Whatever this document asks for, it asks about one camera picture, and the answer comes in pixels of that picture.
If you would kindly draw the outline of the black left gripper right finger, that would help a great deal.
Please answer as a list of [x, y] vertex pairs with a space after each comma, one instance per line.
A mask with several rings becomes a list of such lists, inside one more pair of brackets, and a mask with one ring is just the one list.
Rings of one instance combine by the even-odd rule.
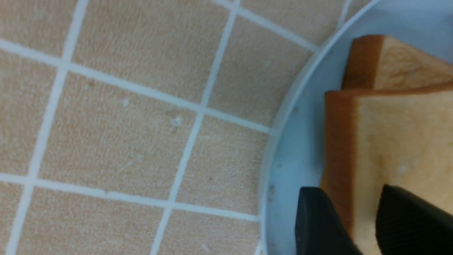
[[397, 186], [384, 185], [375, 221], [384, 255], [451, 255], [450, 213]]

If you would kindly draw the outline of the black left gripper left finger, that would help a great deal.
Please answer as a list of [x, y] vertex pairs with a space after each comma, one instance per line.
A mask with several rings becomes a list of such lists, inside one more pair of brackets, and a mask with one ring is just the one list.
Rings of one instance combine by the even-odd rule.
[[297, 206], [298, 255], [361, 255], [327, 194], [318, 187], [301, 187]]

